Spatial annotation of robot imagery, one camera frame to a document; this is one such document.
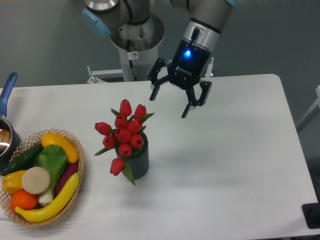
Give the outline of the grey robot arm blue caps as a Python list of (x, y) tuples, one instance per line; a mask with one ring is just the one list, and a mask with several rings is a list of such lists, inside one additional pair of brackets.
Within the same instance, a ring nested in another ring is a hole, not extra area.
[(201, 79), (201, 73), (236, 5), (234, 0), (169, 1), (191, 15), (171, 61), (158, 56), (164, 24), (151, 13), (148, 0), (88, 0), (85, 4), (82, 17), (87, 25), (118, 48), (124, 81), (150, 81), (151, 100), (166, 82), (184, 90), (188, 104), (183, 117), (205, 104), (212, 84)]

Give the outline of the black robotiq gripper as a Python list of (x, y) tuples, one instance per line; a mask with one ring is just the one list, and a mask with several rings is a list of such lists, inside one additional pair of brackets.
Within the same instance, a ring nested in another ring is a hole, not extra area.
[[(190, 110), (203, 106), (210, 93), (212, 82), (202, 80), (200, 83), (200, 74), (207, 62), (210, 52), (196, 45), (192, 45), (185, 40), (181, 40), (172, 62), (168, 62), (163, 58), (158, 58), (147, 79), (151, 81), (150, 88), (152, 93), (149, 97), (150, 101), (154, 101), (160, 86), (166, 82), (185, 90), (188, 104), (186, 105), (181, 117), (187, 117)], [(194, 85), (198, 84), (201, 88), (199, 99), (196, 99)]]

